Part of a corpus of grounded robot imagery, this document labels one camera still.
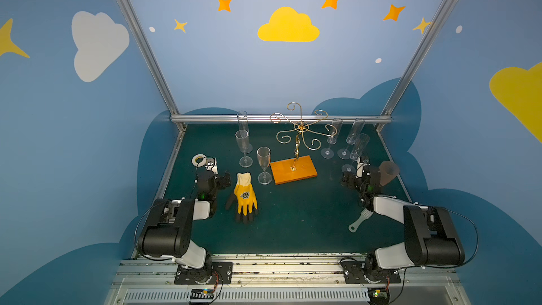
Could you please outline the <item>clear flute glass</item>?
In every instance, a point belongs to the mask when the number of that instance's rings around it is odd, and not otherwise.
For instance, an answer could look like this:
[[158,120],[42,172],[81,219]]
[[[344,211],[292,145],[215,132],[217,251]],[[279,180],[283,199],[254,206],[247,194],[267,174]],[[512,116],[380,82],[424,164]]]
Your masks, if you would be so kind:
[[272,175],[268,172],[270,166],[271,151],[268,147],[260,147],[257,150],[258,164],[262,172],[258,175],[258,182],[262,185],[268,185],[272,182]]
[[361,130],[364,128],[365,120],[358,118],[354,120],[354,123],[351,126],[351,129],[347,135],[346,142],[347,146],[343,149],[340,149],[337,153],[338,157],[343,160],[347,160],[351,154],[351,148],[357,142],[357,138],[361,133]]
[[364,151],[365,147],[368,145],[368,142],[370,141],[370,137],[367,134],[360,134],[356,138],[356,142],[354,143],[354,147],[352,148],[351,154],[349,155],[349,159],[351,160],[351,164],[345,164],[342,166],[342,171],[347,173],[357,173],[357,167],[359,165],[359,159],[362,155],[362,152]]
[[246,130],[238,130],[235,133],[237,145],[240,151],[243,153],[243,157],[240,159],[239,164],[242,168],[248,168],[253,164],[253,159],[247,155],[249,147],[249,136]]
[[329,137],[327,137],[327,147],[323,148],[320,154],[326,160],[332,159],[335,156],[335,152],[332,149],[332,146],[336,144],[337,137],[341,131],[343,125],[343,120],[340,118],[334,118],[331,121],[331,124],[326,126],[326,129],[330,132]]
[[[246,111],[241,110],[237,112],[237,121],[239,130],[246,130],[248,132],[248,135],[250,134],[249,127],[248,127],[248,114]],[[253,146],[250,144],[249,140],[249,147],[248,147],[248,153],[251,153],[253,150]]]

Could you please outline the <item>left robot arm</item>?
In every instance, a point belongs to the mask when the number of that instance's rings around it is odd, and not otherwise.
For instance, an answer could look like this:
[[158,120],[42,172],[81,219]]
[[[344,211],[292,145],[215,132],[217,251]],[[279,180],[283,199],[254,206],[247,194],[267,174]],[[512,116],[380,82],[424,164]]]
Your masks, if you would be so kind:
[[175,263],[176,285],[230,284],[233,263],[214,262],[211,254],[191,239],[193,223],[212,218],[218,192],[230,186],[230,173],[220,176],[210,170],[197,175],[196,197],[156,200],[135,242],[138,253],[150,260]]

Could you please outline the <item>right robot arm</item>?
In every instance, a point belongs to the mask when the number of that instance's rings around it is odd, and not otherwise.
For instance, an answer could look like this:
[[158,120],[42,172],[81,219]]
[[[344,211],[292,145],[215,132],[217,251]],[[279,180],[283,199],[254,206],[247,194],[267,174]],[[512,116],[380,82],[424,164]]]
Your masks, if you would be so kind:
[[355,190],[363,206],[358,219],[349,225],[350,232],[355,233],[374,214],[404,226],[403,242],[374,249],[367,254],[361,268],[367,282],[392,281],[395,273],[402,269],[406,271],[422,266],[459,268],[474,260],[479,250],[477,226],[473,226],[475,249],[467,258],[451,217],[457,213],[444,207],[423,206],[383,194],[382,172],[380,168],[367,164],[357,169],[350,165],[342,173],[342,185]]

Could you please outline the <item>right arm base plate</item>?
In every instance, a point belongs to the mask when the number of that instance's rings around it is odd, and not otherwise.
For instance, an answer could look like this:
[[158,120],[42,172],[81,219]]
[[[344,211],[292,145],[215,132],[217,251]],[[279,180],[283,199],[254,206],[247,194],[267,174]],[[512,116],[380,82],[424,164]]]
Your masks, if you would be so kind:
[[399,272],[380,268],[376,263],[355,261],[353,258],[341,259],[345,282],[347,284],[400,284]]

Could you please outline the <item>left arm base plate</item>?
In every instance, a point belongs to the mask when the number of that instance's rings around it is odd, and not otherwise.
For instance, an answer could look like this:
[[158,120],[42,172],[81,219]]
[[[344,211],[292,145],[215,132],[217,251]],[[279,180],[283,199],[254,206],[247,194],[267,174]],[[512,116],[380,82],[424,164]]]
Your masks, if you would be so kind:
[[178,266],[175,285],[229,285],[232,277],[232,262],[207,262],[203,268],[185,268]]

